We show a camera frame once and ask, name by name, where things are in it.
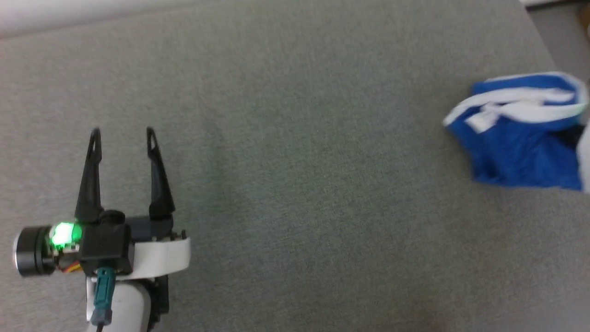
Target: gray tablecloth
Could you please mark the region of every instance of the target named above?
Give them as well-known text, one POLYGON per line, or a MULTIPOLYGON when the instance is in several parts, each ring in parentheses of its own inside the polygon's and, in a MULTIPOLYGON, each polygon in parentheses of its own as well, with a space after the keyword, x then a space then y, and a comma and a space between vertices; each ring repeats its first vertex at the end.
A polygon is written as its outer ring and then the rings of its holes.
POLYGON ((217 1, 3 40, 0 330, 84 327, 83 277, 21 279, 9 252, 72 216, 94 126, 104 206, 147 212, 152 125, 192 237, 156 331, 497 331, 558 310, 589 287, 589 197, 474 183, 441 125, 472 82, 553 69, 516 0, 217 1))

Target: teal cable connector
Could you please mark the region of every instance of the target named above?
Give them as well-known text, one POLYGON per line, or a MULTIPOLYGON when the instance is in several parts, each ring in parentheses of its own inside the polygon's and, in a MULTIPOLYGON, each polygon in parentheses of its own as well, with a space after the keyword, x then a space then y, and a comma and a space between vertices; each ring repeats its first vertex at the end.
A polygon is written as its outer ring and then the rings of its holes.
POLYGON ((94 311, 90 322, 94 326, 109 325, 113 318, 111 303, 113 302, 115 272, 112 268, 99 268, 96 273, 96 288, 94 289, 94 311))

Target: motor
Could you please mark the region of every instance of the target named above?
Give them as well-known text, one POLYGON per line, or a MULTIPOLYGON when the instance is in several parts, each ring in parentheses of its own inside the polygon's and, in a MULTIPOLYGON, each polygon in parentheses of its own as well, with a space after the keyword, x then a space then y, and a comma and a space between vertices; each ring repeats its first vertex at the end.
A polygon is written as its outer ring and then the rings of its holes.
POLYGON ((74 219, 25 227, 14 241, 23 277, 83 272, 86 332, 146 332, 169 311, 168 275, 186 269, 191 239, 173 231, 175 211, 156 135, 147 129, 152 202, 147 216, 126 217, 100 203, 100 130, 92 131, 74 219))

